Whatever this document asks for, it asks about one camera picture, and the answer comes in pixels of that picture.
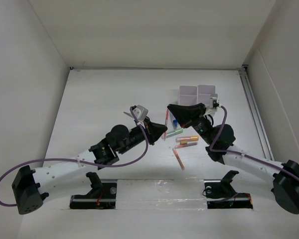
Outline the red highlighter pen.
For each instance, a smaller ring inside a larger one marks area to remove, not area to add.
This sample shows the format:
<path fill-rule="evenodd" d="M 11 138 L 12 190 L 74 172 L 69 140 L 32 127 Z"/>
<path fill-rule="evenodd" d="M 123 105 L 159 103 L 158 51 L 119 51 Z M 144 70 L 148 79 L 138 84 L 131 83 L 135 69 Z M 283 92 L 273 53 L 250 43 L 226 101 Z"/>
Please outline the red highlighter pen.
<path fill-rule="evenodd" d="M 179 157 L 179 155 L 178 155 L 178 153 L 177 153 L 177 151 L 176 151 L 176 149 L 175 148 L 173 148 L 172 149 L 172 151 L 173 151 L 173 154 L 175 155 L 175 157 L 176 157 L 176 160 L 177 160 L 177 162 L 178 162 L 178 164 L 179 164 L 179 166 L 180 166 L 180 168 L 181 168 L 181 170 L 185 170 L 185 166 L 184 166 L 184 164 L 183 164 L 183 162 L 181 161 L 181 159 L 180 159 L 180 157 Z"/>
<path fill-rule="evenodd" d="M 166 130 L 163 134 L 163 140 L 165 141 L 166 140 L 166 133 L 167 133 L 167 130 L 168 130 L 168 118 L 169 118 L 169 110 L 166 109 L 166 114 L 165 114 L 165 122 L 164 122 L 164 125 L 166 127 Z"/>

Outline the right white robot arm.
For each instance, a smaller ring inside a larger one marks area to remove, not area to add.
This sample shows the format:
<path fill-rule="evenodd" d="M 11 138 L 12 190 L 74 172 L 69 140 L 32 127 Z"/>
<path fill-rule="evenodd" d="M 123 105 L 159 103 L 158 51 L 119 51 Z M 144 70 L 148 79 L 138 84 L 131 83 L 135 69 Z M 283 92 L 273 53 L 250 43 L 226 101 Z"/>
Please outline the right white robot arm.
<path fill-rule="evenodd" d="M 167 109 L 182 128 L 192 127 L 207 143 L 205 148 L 214 162 L 232 166 L 250 173 L 272 187 L 270 193 L 277 204 L 292 214 L 299 214 L 299 164 L 295 161 L 270 161 L 256 158 L 234 144 L 234 131 L 226 123 L 213 126 L 205 117 L 207 108 L 199 103 L 192 106 L 169 104 Z"/>

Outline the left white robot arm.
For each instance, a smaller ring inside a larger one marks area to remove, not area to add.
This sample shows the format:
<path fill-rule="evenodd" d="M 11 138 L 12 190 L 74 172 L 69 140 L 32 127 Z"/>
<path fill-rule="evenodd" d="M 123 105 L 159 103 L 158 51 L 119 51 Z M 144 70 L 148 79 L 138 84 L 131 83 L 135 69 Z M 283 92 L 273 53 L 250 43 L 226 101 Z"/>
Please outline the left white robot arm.
<path fill-rule="evenodd" d="M 18 213 L 29 214 L 45 202 L 65 195 L 100 200 L 107 189 L 97 171 L 127 166 L 127 163 L 118 164 L 120 154 L 142 142 L 146 146 L 154 145 L 166 131 L 167 126 L 150 119 L 132 129 L 118 124 L 99 143 L 74 158 L 60 159 L 47 167 L 21 167 L 12 183 Z"/>

